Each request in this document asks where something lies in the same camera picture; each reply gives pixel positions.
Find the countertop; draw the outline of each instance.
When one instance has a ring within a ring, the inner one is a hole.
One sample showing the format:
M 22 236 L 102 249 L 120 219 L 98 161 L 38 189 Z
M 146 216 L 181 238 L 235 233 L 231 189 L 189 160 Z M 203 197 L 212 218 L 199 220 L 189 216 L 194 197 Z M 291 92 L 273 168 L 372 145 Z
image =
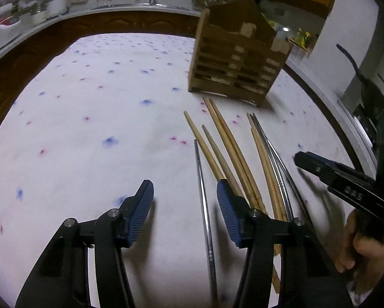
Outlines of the countertop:
M 33 36 L 37 32 L 41 31 L 52 24 L 55 24 L 59 21 L 66 20 L 68 18 L 96 14 L 96 13 L 108 13 L 113 11 L 162 11 L 166 13 L 175 13 L 175 14 L 183 14 L 183 15 L 191 15 L 199 17 L 201 15 L 200 11 L 188 11 L 184 9 L 174 8 L 165 8 L 161 6 L 146 6 L 146 5 L 134 5 L 134 6 L 118 6 L 118 7 L 103 7 L 103 8 L 93 8 L 88 10 L 79 10 L 79 11 L 70 11 L 64 15 L 57 16 L 46 20 L 45 22 L 38 24 L 36 26 L 32 26 L 26 29 L 22 34 L 8 43 L 6 46 L 0 49 L 0 58 L 3 57 L 7 52 L 9 52 L 12 48 L 16 47 L 19 43 L 23 42 L 27 38 Z

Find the white tablecloth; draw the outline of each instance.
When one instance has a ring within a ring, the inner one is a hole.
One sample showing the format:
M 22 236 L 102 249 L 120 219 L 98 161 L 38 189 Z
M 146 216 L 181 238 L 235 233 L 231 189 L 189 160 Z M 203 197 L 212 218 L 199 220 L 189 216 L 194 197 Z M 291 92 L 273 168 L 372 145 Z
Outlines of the white tablecloth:
M 197 126 L 204 123 L 226 158 L 227 153 L 202 95 L 187 92 L 193 45 L 190 38 L 154 34 L 82 38 L 23 90 L 0 126 L 0 295 L 11 306 L 64 219 L 95 219 L 133 195 L 144 179 L 154 183 L 154 204 L 138 242 L 124 251 L 136 305 L 210 306 L 194 137 L 183 110 Z M 334 256 L 351 207 L 331 196 L 316 177 L 301 175 L 292 160 L 305 150 L 351 166 L 317 106 L 284 71 L 260 109 L 213 98 L 269 215 L 269 194 L 246 112 L 257 114 L 306 199 L 319 238 Z M 228 238 L 216 181 L 201 157 L 218 291 L 230 307 L 245 251 Z M 293 198 L 292 204 L 300 215 Z M 278 257 L 275 264 L 279 269 Z M 92 304 L 97 306 L 94 271 L 89 272 Z M 271 293 L 274 305 L 273 288 Z

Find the stainless steel chopstick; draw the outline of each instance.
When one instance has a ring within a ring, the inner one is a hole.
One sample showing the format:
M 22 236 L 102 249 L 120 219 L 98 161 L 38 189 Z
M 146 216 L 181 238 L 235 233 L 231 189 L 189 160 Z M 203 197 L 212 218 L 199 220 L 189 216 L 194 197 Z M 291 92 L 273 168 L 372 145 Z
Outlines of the stainless steel chopstick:
M 217 283 L 216 283 L 215 255 L 213 252 L 212 233 L 210 230 L 208 201 L 206 199 L 204 176 L 202 174 L 201 158 L 199 156 L 199 147 L 196 139 L 194 143 L 195 143 L 196 167 L 197 167 L 198 179 L 199 179 L 199 195 L 201 197 L 202 220 L 204 222 L 206 254 L 208 257 L 210 296 L 212 299 L 212 307 L 216 308 L 218 307 L 218 295 L 217 295 Z
M 290 175 L 290 173 L 289 173 L 289 171 L 288 171 L 288 169 L 287 169 L 285 163 L 282 161 L 282 159 L 281 159 L 281 157 L 279 156 L 279 154 L 277 154 L 277 151 L 275 150 L 275 148 L 273 147 L 273 145 L 271 144 L 271 142 L 269 141 L 269 139 L 267 139 L 267 143 L 268 143 L 270 149 L 272 150 L 273 155 L 275 156 L 277 162 L 279 163 L 279 165 L 280 165 L 280 167 L 281 167 L 283 173 L 285 174 L 286 179 L 287 179 L 288 182 L 289 182 L 290 188 L 292 189 L 292 191 L 293 191 L 293 193 L 294 193 L 294 195 L 295 195 L 295 197 L 296 197 L 296 200 L 297 200 L 297 202 L 299 203 L 300 209 L 301 209 L 302 213 L 304 214 L 304 216 L 306 217 L 306 219 L 305 219 L 306 223 L 308 224 L 308 226 L 309 226 L 312 230 L 314 230 L 313 221 L 312 221 L 312 219 L 311 219 L 311 217 L 310 217 L 310 213 L 309 213 L 309 211 L 307 210 L 306 205 L 305 205 L 305 203 L 304 203 L 304 201 L 303 201 L 303 198 L 301 197 L 300 192 L 299 192 L 299 190 L 297 189 L 297 186 L 296 186 L 295 182 L 293 181 L 293 178 L 292 178 L 292 176 Z
M 262 139 L 262 142 L 265 145 L 267 154 L 268 154 L 268 156 L 270 158 L 271 166 L 272 166 L 272 169 L 273 169 L 273 174 L 276 177 L 277 184 L 279 186 L 279 190 L 280 190 L 280 193 L 282 195 L 283 203 L 285 205 L 286 216 L 288 218 L 288 221 L 292 222 L 293 218 L 294 218 L 293 217 L 292 205 L 290 204 L 288 191 L 286 189 L 286 185 L 285 185 L 285 182 L 283 180 L 282 174 L 281 174 L 281 172 L 279 170 L 279 167 L 277 165 L 277 161 L 275 159 L 275 156 L 273 155 L 273 153 L 272 153 L 272 151 L 271 151 L 271 149 L 269 147 L 269 144 L 267 142 L 267 137 L 266 137 L 265 133 L 263 132 L 263 129 L 260 126 L 259 121 L 256 118 L 256 115 L 254 113 L 252 114 L 252 118 L 253 118 L 253 122 L 254 122 L 254 124 L 256 126 L 256 129 L 259 132 L 260 138 Z

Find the bolt head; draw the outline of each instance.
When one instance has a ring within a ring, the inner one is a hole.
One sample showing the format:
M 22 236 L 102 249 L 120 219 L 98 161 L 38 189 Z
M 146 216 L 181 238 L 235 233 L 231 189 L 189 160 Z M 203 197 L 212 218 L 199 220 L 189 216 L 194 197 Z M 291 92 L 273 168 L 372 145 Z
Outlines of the bolt head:
M 74 223 L 75 223 L 75 219 L 74 218 L 69 218 L 69 219 L 66 219 L 64 221 L 64 226 L 65 227 L 71 227 L 71 226 L 74 225 Z
M 252 218 L 257 218 L 262 214 L 262 212 L 259 211 L 258 209 L 250 209 L 248 213 Z
M 304 220 L 302 218 L 294 218 L 293 222 L 298 225 L 298 226 L 303 226 L 304 225 Z
M 110 209 L 108 211 L 108 216 L 115 218 L 119 214 L 119 209 Z

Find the wooden slat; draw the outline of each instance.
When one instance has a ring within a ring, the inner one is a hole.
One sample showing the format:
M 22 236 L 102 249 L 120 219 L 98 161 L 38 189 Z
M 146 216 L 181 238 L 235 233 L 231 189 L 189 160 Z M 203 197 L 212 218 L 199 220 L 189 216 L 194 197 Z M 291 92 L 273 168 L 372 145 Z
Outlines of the wooden slat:
M 261 43 L 254 41 L 250 38 L 246 38 L 240 34 L 230 34 L 218 26 L 208 25 L 203 29 L 202 36 L 204 38 L 216 40 L 216 41 L 225 41 L 226 43 L 238 45 L 244 48 L 245 50 L 255 51 L 262 53 L 264 56 L 267 56 L 277 62 L 286 61 L 286 55 L 281 52 L 270 51 L 270 48 L 262 45 Z
M 237 71 L 236 69 L 232 69 L 232 68 L 230 68 L 228 66 L 216 65 L 214 63 L 203 62 L 201 60 L 197 61 L 197 65 L 209 67 L 209 68 L 212 68 L 212 69 L 216 69 L 218 71 L 231 72 L 231 73 L 233 72 L 236 75 L 244 76 L 245 78 L 251 79 L 254 82 L 256 82 L 258 80 L 258 78 L 259 78 L 259 75 L 250 75 L 250 74 L 242 73 L 241 71 Z
M 219 73 L 213 73 L 213 72 L 209 72 L 209 71 L 202 71 L 200 69 L 195 69 L 195 72 L 194 72 L 194 75 L 193 77 L 196 77 L 196 75 L 203 75 L 203 76 L 208 76 L 209 78 L 215 78 L 215 79 L 221 79 L 221 80 L 224 80 L 225 82 L 222 83 L 222 82 L 217 82 L 218 84 L 222 85 L 228 85 L 229 82 L 236 82 L 236 83 L 239 83 L 240 85 L 242 86 L 248 86 L 250 88 L 256 88 L 256 87 L 259 87 L 259 90 L 269 90 L 271 85 L 268 85 L 269 82 L 264 82 L 263 84 L 265 85 L 261 85 L 261 84 L 258 84 L 258 83 L 249 83 L 249 82 L 245 82 L 245 81 L 242 81 L 242 80 L 239 80 L 239 79 L 234 79 L 234 78 L 231 78 L 231 77 L 228 77 L 224 74 L 219 74 Z
M 266 96 L 265 94 L 255 93 L 244 88 L 233 87 L 226 84 L 198 78 L 192 78 L 190 87 L 192 89 L 199 89 L 212 93 L 220 93 L 227 96 L 233 96 L 235 98 L 242 98 L 253 103 L 261 103 Z
M 242 26 L 240 28 L 239 34 L 244 36 L 244 37 L 247 37 L 247 38 L 250 38 L 250 39 L 254 40 L 254 37 L 256 35 L 256 25 L 253 24 L 253 23 L 245 23 L 245 22 L 243 22 Z M 239 53 L 242 53 L 242 54 L 240 56 L 237 56 L 235 54 L 236 52 L 239 52 Z M 234 79 L 238 78 L 239 74 L 238 74 L 237 71 L 240 71 L 240 69 L 242 67 L 242 64 L 243 64 L 243 61 L 245 61 L 247 55 L 248 55 L 248 50 L 245 50 L 244 48 L 242 48 L 242 47 L 240 47 L 238 45 L 235 45 L 234 54 L 232 55 L 231 58 L 233 60 L 236 60 L 236 62 L 230 63 L 229 67 L 231 67 L 232 69 L 235 69 L 236 72 L 228 72 L 227 74 L 229 76 L 233 77 Z
M 205 53 L 205 52 L 202 52 L 200 51 L 199 52 L 199 57 L 204 57 L 204 58 L 207 58 L 207 59 L 211 59 L 211 60 L 215 60 L 215 61 L 220 61 L 220 62 L 223 62 L 225 64 L 228 64 L 228 63 L 235 63 L 236 60 L 233 60 L 231 59 L 231 57 L 229 56 L 223 56 L 223 55 L 216 55 L 216 54 L 211 54 L 211 53 Z M 254 63 L 254 59 L 252 59 L 251 57 L 250 58 L 247 58 L 244 63 L 242 64 L 242 69 L 248 69 L 250 71 L 254 71 L 255 73 L 259 73 L 259 71 L 266 71 L 272 75 L 275 75 L 276 74 L 276 70 L 274 68 L 271 68 L 269 66 L 266 66 L 266 58 L 263 60 L 263 61 L 256 61 L 255 62 L 257 63 Z
M 199 47 L 200 47 L 201 41 L 203 39 L 202 31 L 204 29 L 204 26 L 206 26 L 206 24 L 208 23 L 209 15 L 210 15 L 209 9 L 205 9 L 202 12 L 201 17 L 199 18 L 198 28 L 196 30 L 196 35 L 195 35 L 195 46 L 194 46 L 193 55 L 192 55 L 192 59 L 191 59 L 191 65 L 189 67 L 189 74 L 188 74 L 189 84 L 190 84 L 190 81 L 191 81 L 191 77 L 193 75 L 193 70 L 196 68 L 195 61 L 197 60 L 198 52 L 200 51 Z
M 225 47 L 221 43 L 218 45 L 215 45 L 214 43 L 211 43 L 209 41 L 201 41 L 200 44 L 200 51 L 199 55 L 202 54 L 207 54 L 213 57 L 216 57 L 217 60 L 228 60 L 231 61 L 232 63 L 236 63 L 236 60 L 231 59 L 231 55 L 235 55 L 237 57 L 245 58 L 242 59 L 242 63 L 245 64 L 249 69 L 254 69 L 257 71 L 260 65 L 266 65 L 269 68 L 272 69 L 280 69 L 280 67 L 284 64 L 284 62 L 281 62 L 282 57 L 279 58 L 278 61 L 265 56 L 261 52 L 255 52 L 255 51 L 250 51 L 248 50 L 247 56 L 241 52 L 234 51 L 232 47 Z

